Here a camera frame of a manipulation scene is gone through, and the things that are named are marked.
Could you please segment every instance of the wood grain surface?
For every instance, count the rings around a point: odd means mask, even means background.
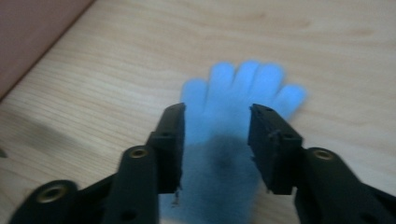
[[[396,195],[396,2],[99,0],[0,104],[0,223],[36,187],[81,188],[141,145],[191,77],[218,61],[278,62],[309,99],[291,125]],[[298,223],[258,195],[252,223]]]

